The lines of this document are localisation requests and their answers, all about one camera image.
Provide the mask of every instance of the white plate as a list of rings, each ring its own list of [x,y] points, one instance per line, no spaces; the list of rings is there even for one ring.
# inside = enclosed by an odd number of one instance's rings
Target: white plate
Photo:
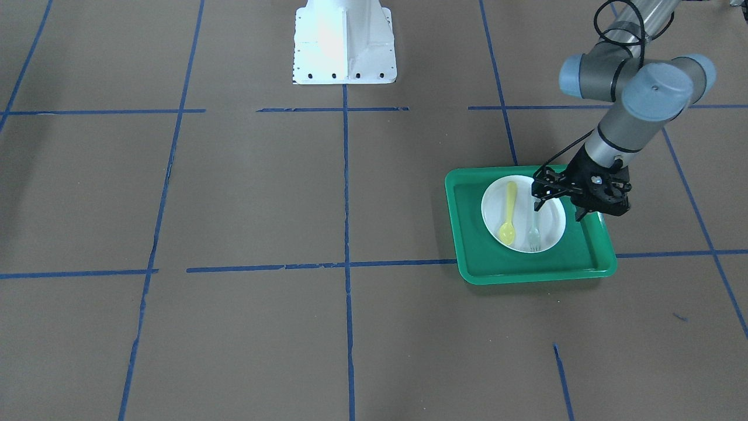
[[[514,243],[506,245],[499,241],[499,227],[506,218],[506,185],[514,181],[517,184],[517,200],[512,224],[515,227]],[[512,250],[522,253],[532,253],[527,244],[527,229],[530,227],[530,218],[533,216],[533,198],[531,186],[533,179],[524,175],[509,175],[494,181],[483,193],[480,210],[483,213],[483,222],[488,232],[494,236],[496,241]],[[566,213],[559,199],[551,199],[540,208],[538,221],[540,231],[540,250],[544,252],[559,242],[566,229]]]

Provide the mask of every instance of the yellow spoon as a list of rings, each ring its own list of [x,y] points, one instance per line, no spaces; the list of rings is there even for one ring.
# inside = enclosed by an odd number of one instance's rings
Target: yellow spoon
[[[506,219],[504,223],[499,227],[499,241],[506,244],[507,246],[514,243],[515,230],[512,225],[512,217],[514,216],[514,203],[517,199],[517,184],[514,181],[510,181],[506,185]]]

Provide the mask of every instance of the green tray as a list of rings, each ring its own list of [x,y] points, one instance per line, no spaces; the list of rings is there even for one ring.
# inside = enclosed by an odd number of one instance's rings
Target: green tray
[[[560,172],[565,166],[550,166]],[[574,221],[575,207],[561,199],[566,230],[561,240],[540,253],[510,250],[496,241],[483,223],[480,202],[488,186],[507,175],[532,177],[537,166],[455,169],[444,180],[455,238],[457,267],[475,285],[561,279],[601,278],[613,275],[618,266],[603,216],[590,213]]]

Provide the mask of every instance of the light blue joint cap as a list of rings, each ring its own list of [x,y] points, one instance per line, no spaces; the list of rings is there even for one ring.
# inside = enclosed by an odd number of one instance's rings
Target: light blue joint cap
[[[675,117],[690,102],[691,78],[667,63],[642,67],[623,88],[621,101],[631,115],[644,121],[665,121]]]
[[[704,95],[706,95],[717,81],[717,68],[714,66],[714,63],[709,60],[709,57],[701,54],[686,54],[681,57],[688,57],[691,60],[694,60],[696,63],[699,63],[699,66],[701,66],[702,69],[704,69],[704,74],[706,74],[706,89],[704,90]]]
[[[559,72],[559,87],[561,92],[573,97],[582,97],[582,88],[579,85],[579,69],[582,65],[584,54],[573,55],[564,61]]]

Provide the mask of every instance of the white metal bracket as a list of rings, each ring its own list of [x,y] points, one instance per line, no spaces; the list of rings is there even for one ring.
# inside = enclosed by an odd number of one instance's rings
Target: white metal bracket
[[[392,83],[392,13],[379,0],[308,0],[296,11],[293,82]]]

